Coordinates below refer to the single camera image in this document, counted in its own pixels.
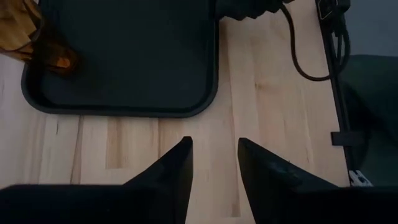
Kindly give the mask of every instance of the wooden tabletop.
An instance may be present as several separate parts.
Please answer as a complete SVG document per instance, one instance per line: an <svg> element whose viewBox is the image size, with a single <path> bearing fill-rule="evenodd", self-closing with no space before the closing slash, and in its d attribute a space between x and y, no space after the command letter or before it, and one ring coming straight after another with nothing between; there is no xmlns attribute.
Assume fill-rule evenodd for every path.
<svg viewBox="0 0 398 224"><path fill-rule="evenodd" d="M288 5L298 60L328 73L314 1ZM122 184L183 136L194 140L187 223L254 223L236 150L247 137L330 182L348 185L330 82L302 78L281 12L220 24L220 85L214 102L187 119L56 116L21 93L23 63L0 56L0 187L15 183Z"/></svg>

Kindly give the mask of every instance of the black clamp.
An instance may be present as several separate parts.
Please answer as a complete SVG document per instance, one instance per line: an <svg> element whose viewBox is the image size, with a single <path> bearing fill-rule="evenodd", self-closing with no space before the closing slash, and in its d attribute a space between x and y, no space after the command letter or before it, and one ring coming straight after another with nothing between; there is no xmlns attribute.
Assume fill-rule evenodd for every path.
<svg viewBox="0 0 398 224"><path fill-rule="evenodd" d="M333 146L362 146L366 144L364 131L332 132L331 144Z"/></svg>

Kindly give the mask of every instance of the wood grain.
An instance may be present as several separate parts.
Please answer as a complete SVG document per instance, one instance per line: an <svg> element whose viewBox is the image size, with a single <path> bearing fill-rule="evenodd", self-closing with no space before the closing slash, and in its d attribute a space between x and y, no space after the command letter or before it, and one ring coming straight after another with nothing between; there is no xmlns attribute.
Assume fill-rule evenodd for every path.
<svg viewBox="0 0 398 224"><path fill-rule="evenodd" d="M327 73L313 1L289 5L300 64ZM214 102L187 119L54 116L32 109L22 63L0 56L0 187L15 183L121 184L183 136L194 141L187 223L254 223L236 157L247 137L339 186L348 185L329 82L295 71L282 13L220 24L220 81Z"/></svg>

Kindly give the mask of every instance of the light wood surface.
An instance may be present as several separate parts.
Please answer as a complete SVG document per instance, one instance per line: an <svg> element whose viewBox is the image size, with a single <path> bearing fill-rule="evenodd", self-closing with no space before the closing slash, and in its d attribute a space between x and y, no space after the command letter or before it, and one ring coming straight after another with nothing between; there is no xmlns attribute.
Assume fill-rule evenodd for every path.
<svg viewBox="0 0 398 224"><path fill-rule="evenodd" d="M297 53L310 74L327 73L315 3L289 4ZM237 141L247 137L330 182L348 185L330 82L295 71L281 12L220 25L220 85L188 119L47 115L23 99L23 64L0 56L0 187L15 183L122 184L183 136L194 140L187 223L254 223L241 182Z"/></svg>

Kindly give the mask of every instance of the black plug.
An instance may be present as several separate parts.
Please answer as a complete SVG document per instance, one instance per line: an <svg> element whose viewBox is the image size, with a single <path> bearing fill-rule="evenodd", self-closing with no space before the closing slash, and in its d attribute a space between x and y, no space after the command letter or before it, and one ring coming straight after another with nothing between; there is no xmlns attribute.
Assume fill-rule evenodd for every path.
<svg viewBox="0 0 398 224"><path fill-rule="evenodd" d="M284 3L294 0L216 0L216 18L224 16L236 20L243 20L246 17L255 19L265 12L275 13Z"/></svg>
<svg viewBox="0 0 398 224"><path fill-rule="evenodd" d="M319 0L317 4L321 22L330 22L342 17L351 6L351 0Z"/></svg>

